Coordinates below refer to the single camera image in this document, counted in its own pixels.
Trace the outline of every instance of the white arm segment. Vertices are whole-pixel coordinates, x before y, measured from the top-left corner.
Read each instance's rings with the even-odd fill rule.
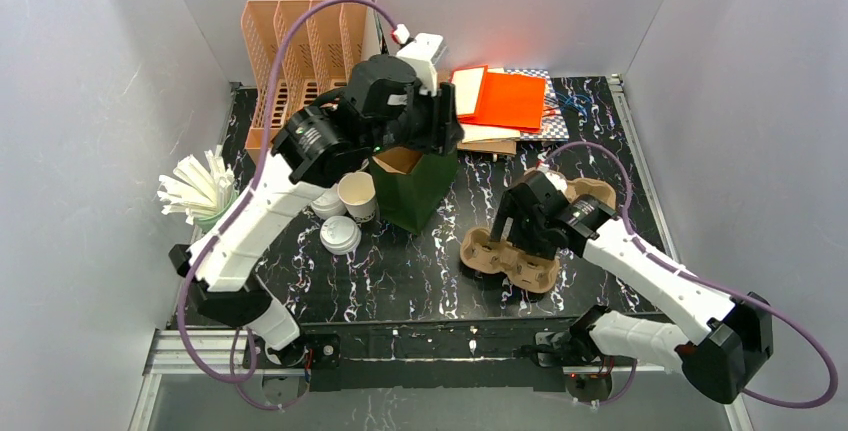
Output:
[[[629,356],[642,363],[682,374],[680,356],[674,351],[689,339],[674,324],[631,318],[618,311],[604,314],[589,331],[592,342],[607,356]]]
[[[607,221],[597,233],[596,239],[586,242],[583,258],[632,286],[671,318],[694,344],[700,344],[712,331],[707,325],[711,319],[720,321],[733,309],[734,303],[726,294],[687,281],[648,259],[633,245],[621,219]],[[675,263],[647,242],[644,244],[649,253]],[[609,354],[627,355],[617,350]]]
[[[206,281],[209,291],[238,291],[244,286],[256,261],[268,249],[272,241],[285,229],[295,216],[309,203],[325,191],[324,188],[300,182],[289,181],[291,169],[280,155],[269,155],[265,160],[262,181],[250,204],[236,218],[232,226],[222,235],[218,234],[218,225],[202,239],[192,244],[191,264],[194,264],[200,250],[211,236],[219,235],[215,244],[197,270],[197,279]],[[239,202],[250,193],[245,189],[235,203],[230,206],[223,222]]]

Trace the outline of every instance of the white sticker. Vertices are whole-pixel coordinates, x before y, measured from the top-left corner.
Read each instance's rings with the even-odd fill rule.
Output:
[[[390,94],[388,105],[389,106],[406,106],[406,95],[405,94]]]
[[[512,231],[512,218],[506,218],[506,222],[504,223],[504,230],[501,233],[501,240],[506,241],[509,239],[509,232]]]

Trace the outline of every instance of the cable connector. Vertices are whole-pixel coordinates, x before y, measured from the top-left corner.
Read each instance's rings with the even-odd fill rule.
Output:
[[[392,31],[392,39],[401,46],[405,46],[409,42],[410,36],[409,30],[406,29],[404,24],[398,24]]]

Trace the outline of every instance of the cardboard cup holder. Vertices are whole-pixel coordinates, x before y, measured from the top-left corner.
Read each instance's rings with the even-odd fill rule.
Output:
[[[609,184],[591,178],[566,180],[565,196],[569,202],[589,194],[615,209],[615,190]],[[553,289],[559,272],[559,258],[553,260],[529,256],[502,239],[489,241],[489,228],[475,227],[465,233],[460,246],[460,260],[484,274],[506,274],[510,282],[531,293],[544,294]]]

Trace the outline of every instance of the orange paper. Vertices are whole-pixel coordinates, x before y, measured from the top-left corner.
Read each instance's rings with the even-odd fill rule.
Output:
[[[460,122],[538,133],[545,109],[545,79],[486,73],[474,115]]]

